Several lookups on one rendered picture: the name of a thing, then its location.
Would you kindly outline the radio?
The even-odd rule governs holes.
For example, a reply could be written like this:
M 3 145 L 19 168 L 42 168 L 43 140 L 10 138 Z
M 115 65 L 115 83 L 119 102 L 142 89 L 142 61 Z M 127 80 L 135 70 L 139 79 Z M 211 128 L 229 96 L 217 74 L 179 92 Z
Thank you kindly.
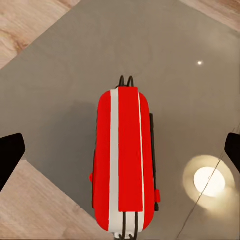
M 146 97 L 120 77 L 97 109 L 92 207 L 97 224 L 115 240 L 137 240 L 160 210 L 153 114 Z

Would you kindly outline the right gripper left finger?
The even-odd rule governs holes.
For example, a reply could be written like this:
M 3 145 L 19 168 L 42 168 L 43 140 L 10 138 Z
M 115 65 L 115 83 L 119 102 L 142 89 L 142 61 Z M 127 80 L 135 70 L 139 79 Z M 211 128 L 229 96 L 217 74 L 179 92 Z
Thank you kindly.
M 26 152 L 21 133 L 0 138 L 0 192 Z

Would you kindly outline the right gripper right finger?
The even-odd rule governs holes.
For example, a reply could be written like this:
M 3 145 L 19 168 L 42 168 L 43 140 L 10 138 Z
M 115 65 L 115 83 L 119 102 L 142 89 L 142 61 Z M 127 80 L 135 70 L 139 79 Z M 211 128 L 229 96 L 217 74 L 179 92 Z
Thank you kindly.
M 240 135 L 229 133 L 226 139 L 225 152 L 240 172 Z

